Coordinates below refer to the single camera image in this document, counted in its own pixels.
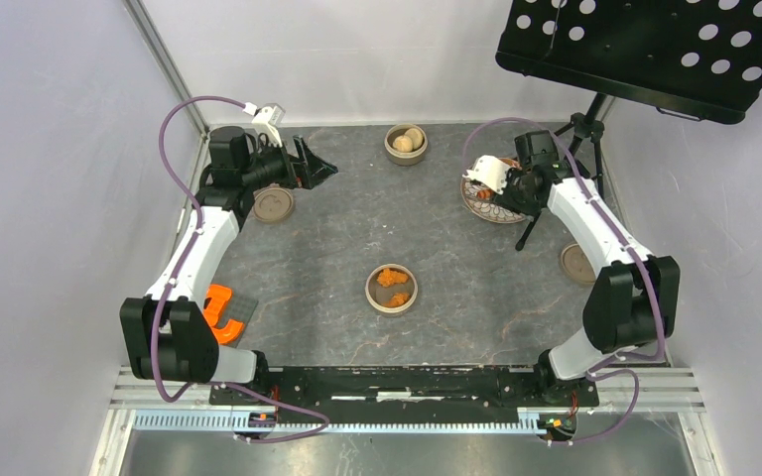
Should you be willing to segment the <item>round bread bun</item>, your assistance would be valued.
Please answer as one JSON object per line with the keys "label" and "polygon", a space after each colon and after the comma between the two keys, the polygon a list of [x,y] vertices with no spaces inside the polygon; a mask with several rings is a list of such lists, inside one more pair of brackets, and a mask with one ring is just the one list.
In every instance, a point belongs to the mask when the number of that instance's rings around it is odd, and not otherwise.
{"label": "round bread bun", "polygon": [[421,149],[425,143],[425,135],[419,128],[411,127],[407,129],[404,133],[404,136],[410,139],[413,151]]}

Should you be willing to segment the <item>orange fried food piece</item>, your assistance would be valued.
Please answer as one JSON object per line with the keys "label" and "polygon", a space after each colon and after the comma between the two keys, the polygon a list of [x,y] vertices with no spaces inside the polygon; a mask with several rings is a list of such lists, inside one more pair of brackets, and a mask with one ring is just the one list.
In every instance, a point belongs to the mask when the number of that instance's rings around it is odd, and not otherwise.
{"label": "orange fried food piece", "polygon": [[388,308],[398,308],[407,304],[410,298],[411,295],[408,293],[396,293],[384,303],[384,306]]}

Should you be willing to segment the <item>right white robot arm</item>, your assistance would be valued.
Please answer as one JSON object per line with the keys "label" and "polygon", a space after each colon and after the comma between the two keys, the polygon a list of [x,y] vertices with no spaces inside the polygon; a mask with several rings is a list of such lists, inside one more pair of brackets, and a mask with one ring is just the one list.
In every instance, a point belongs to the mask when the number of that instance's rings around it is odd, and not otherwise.
{"label": "right white robot arm", "polygon": [[595,276],[581,330],[546,352],[533,379],[536,397],[557,405],[572,393],[572,380],[619,357],[638,358],[643,345],[657,345],[652,359],[664,356],[681,270],[673,257],[655,255],[628,233],[572,156],[559,152],[551,132],[522,134],[515,147],[519,165],[507,171],[497,202],[533,218],[544,210],[558,217]]}

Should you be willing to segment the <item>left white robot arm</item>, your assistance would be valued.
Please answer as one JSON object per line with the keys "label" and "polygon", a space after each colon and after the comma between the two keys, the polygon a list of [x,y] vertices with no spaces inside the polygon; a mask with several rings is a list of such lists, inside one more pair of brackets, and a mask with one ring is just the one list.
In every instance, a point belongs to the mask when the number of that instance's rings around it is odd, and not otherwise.
{"label": "left white robot arm", "polygon": [[264,402],[271,376],[258,355],[218,342],[204,315],[206,294],[229,245],[238,237],[255,193],[272,184],[312,189],[337,174],[306,141],[293,139],[291,154],[260,134],[237,126],[209,137],[210,162],[193,195],[184,241],[143,297],[128,297],[120,322],[131,370],[141,380],[207,384],[233,382],[248,404]]}

